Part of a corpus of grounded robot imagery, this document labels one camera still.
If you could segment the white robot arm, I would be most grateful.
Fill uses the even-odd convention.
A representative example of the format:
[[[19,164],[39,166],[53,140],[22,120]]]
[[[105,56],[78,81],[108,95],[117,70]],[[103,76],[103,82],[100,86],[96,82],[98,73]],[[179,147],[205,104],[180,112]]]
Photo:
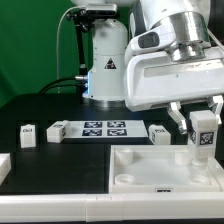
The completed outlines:
[[[71,0],[75,20],[93,31],[88,101],[122,103],[131,111],[165,107],[182,133],[192,119],[183,104],[206,101],[221,123],[224,48],[208,29],[211,0]]]

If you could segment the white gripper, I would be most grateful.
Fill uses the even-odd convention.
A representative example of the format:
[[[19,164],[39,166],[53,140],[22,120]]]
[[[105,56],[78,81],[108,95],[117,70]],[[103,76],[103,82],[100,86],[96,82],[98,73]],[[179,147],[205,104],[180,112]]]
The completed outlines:
[[[166,107],[181,134],[187,133],[187,121],[181,103],[208,98],[208,106],[219,125],[224,105],[224,51],[205,50],[205,58],[173,62],[165,51],[142,54],[128,63],[124,76],[125,104],[131,111]]]

